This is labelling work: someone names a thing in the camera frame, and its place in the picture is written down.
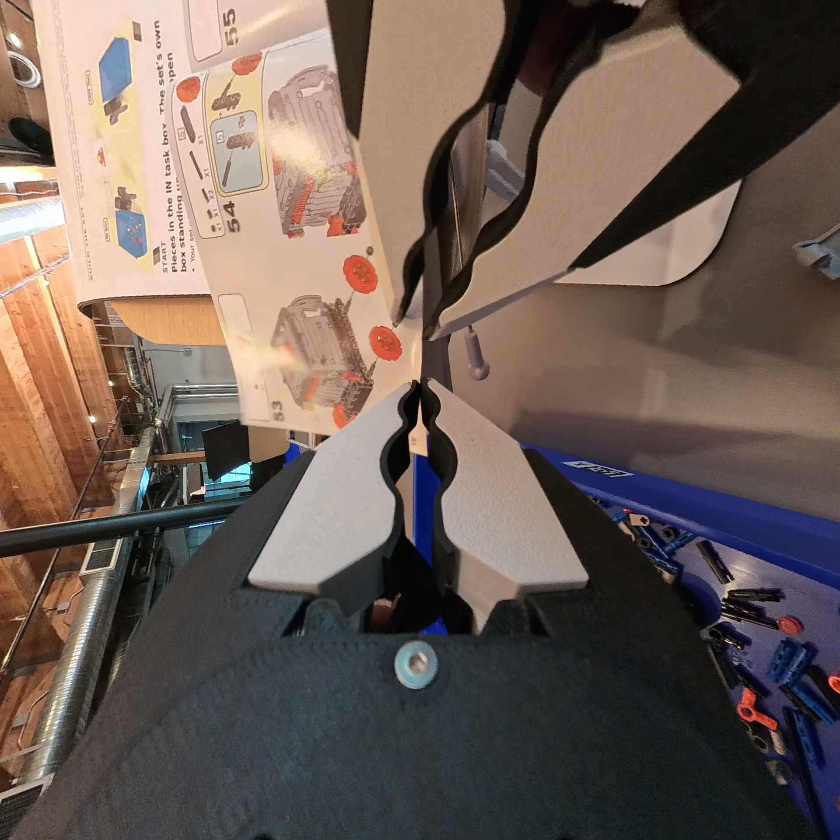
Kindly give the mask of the heap of assorted toy pins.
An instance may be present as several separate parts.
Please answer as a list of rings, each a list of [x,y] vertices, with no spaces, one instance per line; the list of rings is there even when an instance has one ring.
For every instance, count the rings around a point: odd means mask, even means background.
[[[714,521],[595,491],[592,502],[699,603],[700,637],[739,725],[789,791],[838,798],[838,574]]]

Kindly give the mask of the white book stand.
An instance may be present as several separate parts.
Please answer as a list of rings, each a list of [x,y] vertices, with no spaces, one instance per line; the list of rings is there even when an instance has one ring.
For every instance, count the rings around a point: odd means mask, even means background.
[[[92,318],[92,310],[99,303],[110,304],[128,329],[153,343],[226,345],[214,300],[209,295],[120,297],[81,302],[77,308]]]

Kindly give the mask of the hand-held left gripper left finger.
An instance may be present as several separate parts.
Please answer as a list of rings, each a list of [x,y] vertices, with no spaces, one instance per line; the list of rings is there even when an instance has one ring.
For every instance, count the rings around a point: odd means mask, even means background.
[[[352,616],[385,593],[384,561],[404,535],[398,480],[411,465],[418,381],[352,421],[312,454],[248,573],[260,590],[335,601]]]

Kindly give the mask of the black monitor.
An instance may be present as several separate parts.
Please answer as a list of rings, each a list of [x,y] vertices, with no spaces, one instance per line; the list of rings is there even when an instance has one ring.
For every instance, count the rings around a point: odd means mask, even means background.
[[[206,472],[212,482],[251,463],[249,431],[239,421],[223,423],[202,432]]]

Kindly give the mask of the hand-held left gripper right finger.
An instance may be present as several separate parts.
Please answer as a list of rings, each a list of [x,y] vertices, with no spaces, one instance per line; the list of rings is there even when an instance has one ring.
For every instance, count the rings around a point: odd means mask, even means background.
[[[589,575],[520,444],[434,379],[421,409],[446,616],[479,634],[501,602],[583,590]]]

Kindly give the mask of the light grey curved panel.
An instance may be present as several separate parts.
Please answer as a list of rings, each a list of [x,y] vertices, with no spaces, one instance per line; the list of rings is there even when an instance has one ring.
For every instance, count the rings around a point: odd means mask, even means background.
[[[796,243],[793,251],[803,267],[817,270],[831,280],[839,280],[839,224],[818,238]]]

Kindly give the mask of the silver ventilation duct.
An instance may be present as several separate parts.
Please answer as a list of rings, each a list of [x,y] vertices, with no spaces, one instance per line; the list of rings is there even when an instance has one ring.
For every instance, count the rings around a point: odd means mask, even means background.
[[[59,657],[45,705],[17,784],[46,784],[84,732],[138,534],[119,542],[107,569],[86,576],[70,633]]]

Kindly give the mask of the printed instruction booklet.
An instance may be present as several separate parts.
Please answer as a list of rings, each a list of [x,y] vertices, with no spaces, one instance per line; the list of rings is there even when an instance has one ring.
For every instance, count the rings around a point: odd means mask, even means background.
[[[421,370],[396,323],[326,28],[171,89],[180,184],[246,425],[330,436]]]

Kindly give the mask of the printed task sheet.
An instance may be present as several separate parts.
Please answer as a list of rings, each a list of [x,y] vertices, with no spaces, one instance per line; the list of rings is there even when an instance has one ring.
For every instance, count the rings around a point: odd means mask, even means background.
[[[202,175],[198,201],[221,214],[204,151],[205,70],[232,98],[255,73],[232,64],[328,24],[326,2],[32,2],[49,124],[76,271],[77,304],[210,294],[176,157]]]

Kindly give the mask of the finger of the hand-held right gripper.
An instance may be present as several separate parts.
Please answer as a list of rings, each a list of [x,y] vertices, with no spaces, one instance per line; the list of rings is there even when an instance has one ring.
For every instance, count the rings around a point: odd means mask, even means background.
[[[681,24],[588,38],[542,103],[524,184],[479,232],[426,336],[437,340],[564,277],[739,89]]]
[[[360,119],[360,174],[391,319],[403,319],[439,215],[433,179],[459,128],[490,97],[519,2],[374,1]]]

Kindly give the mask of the black metal bar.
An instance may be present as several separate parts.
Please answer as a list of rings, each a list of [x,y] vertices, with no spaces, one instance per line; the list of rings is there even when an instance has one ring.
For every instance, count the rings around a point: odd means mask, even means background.
[[[167,507],[147,511],[92,518],[60,521],[26,528],[1,531],[1,557],[58,550],[105,539],[129,537],[135,533],[156,529],[182,529],[194,524],[224,521],[243,504],[247,497],[215,499],[182,507]]]

